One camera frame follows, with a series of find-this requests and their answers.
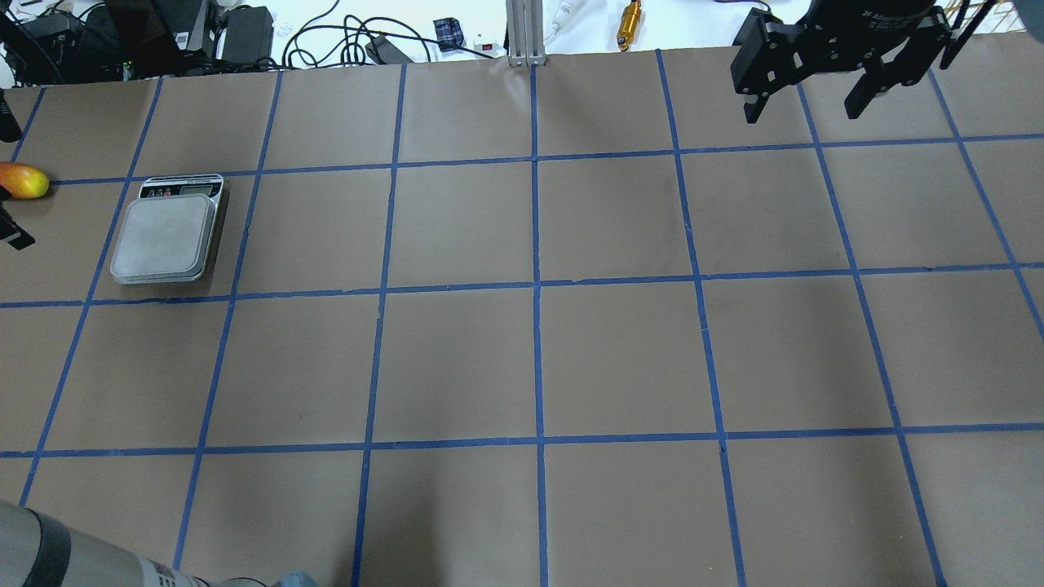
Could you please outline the red yellow mango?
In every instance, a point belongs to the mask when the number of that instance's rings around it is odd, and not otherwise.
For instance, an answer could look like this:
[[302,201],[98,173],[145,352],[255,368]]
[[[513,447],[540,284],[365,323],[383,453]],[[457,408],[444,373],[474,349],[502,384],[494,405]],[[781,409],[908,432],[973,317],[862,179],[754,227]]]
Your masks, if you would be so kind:
[[40,198],[50,190],[50,180],[44,171],[19,162],[1,162],[0,181],[3,201]]

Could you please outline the black power adapter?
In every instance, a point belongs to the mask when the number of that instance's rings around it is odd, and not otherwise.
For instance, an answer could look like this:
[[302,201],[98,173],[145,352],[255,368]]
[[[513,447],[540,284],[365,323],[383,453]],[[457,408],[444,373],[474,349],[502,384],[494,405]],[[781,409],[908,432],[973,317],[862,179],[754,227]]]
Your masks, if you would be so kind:
[[226,11],[220,58],[256,64],[271,57],[275,21],[267,7],[242,5]]

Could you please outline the white power strip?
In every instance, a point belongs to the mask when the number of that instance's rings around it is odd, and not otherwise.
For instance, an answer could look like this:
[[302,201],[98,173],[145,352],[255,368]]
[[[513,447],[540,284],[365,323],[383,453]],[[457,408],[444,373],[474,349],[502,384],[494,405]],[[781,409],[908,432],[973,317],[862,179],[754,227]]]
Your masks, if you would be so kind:
[[489,57],[503,55],[501,40],[496,36],[475,34],[472,38],[470,48],[474,50],[474,52]]

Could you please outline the yellow brass tool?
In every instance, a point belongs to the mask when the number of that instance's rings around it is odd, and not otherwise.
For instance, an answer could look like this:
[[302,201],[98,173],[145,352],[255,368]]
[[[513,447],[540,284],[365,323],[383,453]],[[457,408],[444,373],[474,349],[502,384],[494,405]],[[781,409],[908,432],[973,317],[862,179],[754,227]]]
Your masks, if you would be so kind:
[[631,45],[636,41],[642,14],[642,2],[640,0],[630,1],[626,7],[623,8],[616,33],[616,44],[620,52],[627,52]]

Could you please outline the silver digital kitchen scale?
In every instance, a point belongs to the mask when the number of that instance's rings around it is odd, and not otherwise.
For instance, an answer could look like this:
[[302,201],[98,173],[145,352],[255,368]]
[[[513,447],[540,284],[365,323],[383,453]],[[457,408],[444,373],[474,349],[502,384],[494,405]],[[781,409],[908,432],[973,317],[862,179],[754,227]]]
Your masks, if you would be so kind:
[[201,279],[219,225],[224,177],[146,178],[123,215],[109,263],[119,285]]

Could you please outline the aluminium frame post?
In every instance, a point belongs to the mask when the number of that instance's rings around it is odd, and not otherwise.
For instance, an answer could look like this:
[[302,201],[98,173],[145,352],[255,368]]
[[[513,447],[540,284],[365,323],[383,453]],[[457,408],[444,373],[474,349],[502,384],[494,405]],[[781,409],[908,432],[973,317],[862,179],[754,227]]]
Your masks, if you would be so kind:
[[544,1],[507,0],[507,63],[511,67],[544,66]]

